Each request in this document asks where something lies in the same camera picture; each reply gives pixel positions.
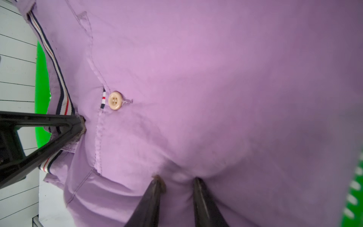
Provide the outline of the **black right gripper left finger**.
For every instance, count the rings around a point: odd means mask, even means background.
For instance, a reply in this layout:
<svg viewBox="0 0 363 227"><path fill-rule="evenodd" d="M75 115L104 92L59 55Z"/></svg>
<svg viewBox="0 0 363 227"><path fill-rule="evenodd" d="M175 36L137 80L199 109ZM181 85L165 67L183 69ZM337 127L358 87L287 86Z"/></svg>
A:
<svg viewBox="0 0 363 227"><path fill-rule="evenodd" d="M153 176L144 195L125 227L158 227L160 199L166 193L166 184L160 175Z"/></svg>

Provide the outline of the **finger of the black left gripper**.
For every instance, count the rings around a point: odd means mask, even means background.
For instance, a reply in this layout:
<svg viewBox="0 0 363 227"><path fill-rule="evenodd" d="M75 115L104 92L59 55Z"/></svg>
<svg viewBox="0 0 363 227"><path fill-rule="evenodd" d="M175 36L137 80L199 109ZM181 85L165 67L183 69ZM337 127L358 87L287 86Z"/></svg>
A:
<svg viewBox="0 0 363 227"><path fill-rule="evenodd" d="M80 115L1 112L1 188L49 162L86 132Z"/></svg>

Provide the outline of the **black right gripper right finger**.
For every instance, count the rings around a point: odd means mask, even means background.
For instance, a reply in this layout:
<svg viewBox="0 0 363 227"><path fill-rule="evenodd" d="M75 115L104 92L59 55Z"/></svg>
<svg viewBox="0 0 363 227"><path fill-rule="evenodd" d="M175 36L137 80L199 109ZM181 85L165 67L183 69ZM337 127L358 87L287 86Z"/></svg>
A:
<svg viewBox="0 0 363 227"><path fill-rule="evenodd" d="M229 227L207 185L198 177L193 181L193 206L196 227Z"/></svg>

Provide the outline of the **purple pants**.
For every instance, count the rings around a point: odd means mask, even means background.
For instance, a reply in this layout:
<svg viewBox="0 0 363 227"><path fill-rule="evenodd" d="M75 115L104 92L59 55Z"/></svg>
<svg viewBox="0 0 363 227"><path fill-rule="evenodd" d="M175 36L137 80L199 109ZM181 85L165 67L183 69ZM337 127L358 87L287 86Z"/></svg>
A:
<svg viewBox="0 0 363 227"><path fill-rule="evenodd" d="M231 227L337 227L363 146L362 1L14 1L50 114L86 133L44 161L78 227L122 227L155 175L159 225L202 178Z"/></svg>

